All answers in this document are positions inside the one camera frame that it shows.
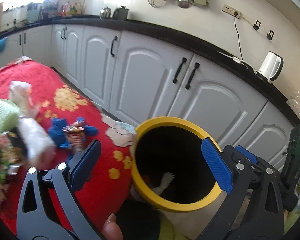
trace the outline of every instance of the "kettle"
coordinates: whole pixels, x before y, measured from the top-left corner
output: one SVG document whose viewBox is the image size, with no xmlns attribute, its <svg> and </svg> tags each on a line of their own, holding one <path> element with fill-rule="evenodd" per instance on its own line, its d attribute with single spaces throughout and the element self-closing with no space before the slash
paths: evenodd
<svg viewBox="0 0 300 240">
<path fill-rule="evenodd" d="M 107 6 L 106 8 L 102 8 L 100 11 L 100 19 L 109 19 L 111 16 L 111 9 Z"/>
<path fill-rule="evenodd" d="M 121 6 L 121 8 L 117 8 L 114 10 L 112 18 L 115 20 L 126 20 L 128 16 L 129 9 L 125 6 Z"/>
<path fill-rule="evenodd" d="M 258 72 L 271 84 L 273 80 L 278 78 L 282 67 L 283 58 L 269 51 Z"/>
</svg>

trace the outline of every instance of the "black countertop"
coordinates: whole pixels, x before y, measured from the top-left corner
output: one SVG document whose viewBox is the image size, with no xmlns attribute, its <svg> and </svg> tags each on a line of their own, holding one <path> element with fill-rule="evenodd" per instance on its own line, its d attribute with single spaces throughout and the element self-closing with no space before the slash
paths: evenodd
<svg viewBox="0 0 300 240">
<path fill-rule="evenodd" d="M 7 32 L 0 34 L 0 39 L 29 28 L 49 24 L 80 24 L 119 31 L 131 31 L 174 44 L 183 49 L 187 49 L 199 56 L 211 60 L 212 62 L 220 65 L 221 67 L 235 74 L 236 76 L 247 82 L 249 85 L 251 85 L 258 92 L 260 92 L 272 104 L 274 104 L 286 116 L 286 118 L 292 123 L 292 125 L 297 126 L 298 124 L 300 124 L 300 119 L 286 104 L 287 98 L 274 85 L 269 84 L 260 76 L 255 75 L 250 69 L 246 68 L 244 65 L 236 63 L 229 57 L 226 57 L 219 52 L 222 52 L 231 57 L 233 56 L 232 54 L 211 44 L 210 42 L 164 26 L 134 20 L 100 20 L 98 16 L 94 15 L 79 15 L 71 18 L 55 17 L 47 21 L 28 24 L 22 28 L 8 30 Z"/>
</svg>

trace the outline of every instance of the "electrical outlet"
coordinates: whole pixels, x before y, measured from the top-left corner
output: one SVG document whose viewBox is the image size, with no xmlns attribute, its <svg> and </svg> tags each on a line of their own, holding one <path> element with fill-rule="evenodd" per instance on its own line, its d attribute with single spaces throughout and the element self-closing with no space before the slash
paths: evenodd
<svg viewBox="0 0 300 240">
<path fill-rule="evenodd" d="M 240 11 L 238 11 L 238 10 L 236 10 L 236 9 L 226 5 L 226 4 L 223 5 L 222 11 L 224 11 L 224 12 L 226 12 L 226 13 L 232 15 L 232 16 L 234 16 L 234 12 L 237 12 L 238 13 L 237 18 L 240 18 L 240 15 L 241 15 Z"/>
</svg>

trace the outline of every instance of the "red blanket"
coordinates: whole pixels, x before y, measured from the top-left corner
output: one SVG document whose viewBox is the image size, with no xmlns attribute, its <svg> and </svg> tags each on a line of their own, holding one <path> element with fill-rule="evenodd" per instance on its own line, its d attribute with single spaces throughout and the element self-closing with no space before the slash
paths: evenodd
<svg viewBox="0 0 300 240">
<path fill-rule="evenodd" d="M 10 63 L 0 69 L 0 98 L 8 99 L 11 81 L 24 81 L 32 85 L 32 101 L 42 103 L 36 118 L 46 130 L 51 126 L 51 117 L 66 118 L 68 123 L 82 116 L 88 125 L 98 128 L 95 136 L 101 142 L 101 156 L 95 165 L 91 180 L 76 193 L 82 208 L 101 230 L 111 213 L 119 210 L 126 199 L 131 180 L 131 159 L 128 147 L 118 147 L 105 135 L 109 126 L 102 122 L 99 110 L 86 98 L 70 89 L 51 68 L 32 60 L 19 64 Z M 67 151 L 57 149 L 51 169 L 65 161 Z M 19 195 L 26 170 L 19 169 L 15 181 L 9 188 L 7 200 L 1 205 L 0 217 L 8 228 L 16 233 L 16 215 Z M 63 226 L 71 229 L 58 202 L 55 192 L 50 192 L 57 214 Z"/>
</svg>

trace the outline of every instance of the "yellow flower pattern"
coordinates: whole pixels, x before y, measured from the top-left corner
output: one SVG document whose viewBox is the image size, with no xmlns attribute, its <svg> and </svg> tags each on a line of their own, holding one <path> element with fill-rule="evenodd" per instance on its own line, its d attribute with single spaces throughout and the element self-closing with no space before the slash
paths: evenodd
<svg viewBox="0 0 300 240">
<path fill-rule="evenodd" d="M 120 171 L 118 169 L 115 169 L 115 168 L 109 169 L 109 178 L 110 179 L 120 178 Z"/>
<path fill-rule="evenodd" d="M 47 110 L 44 112 L 44 117 L 50 118 L 51 117 L 51 110 Z"/>
<path fill-rule="evenodd" d="M 113 157 L 117 160 L 117 162 L 122 162 L 123 160 L 123 153 L 121 151 L 114 151 Z"/>
<path fill-rule="evenodd" d="M 72 90 L 67 85 L 63 85 L 63 88 L 58 88 L 54 93 L 53 98 L 55 105 L 62 111 L 73 112 L 79 108 L 78 105 L 87 106 L 86 99 L 80 99 L 80 95 L 77 91 Z"/>
<path fill-rule="evenodd" d="M 47 107 L 50 104 L 50 102 L 48 100 L 44 101 L 41 106 L 42 107 Z"/>
<path fill-rule="evenodd" d="M 132 161 L 131 161 L 130 156 L 125 156 L 125 158 L 124 158 L 124 160 L 123 160 L 122 162 L 123 162 L 123 168 L 124 168 L 125 170 L 131 168 Z"/>
</svg>

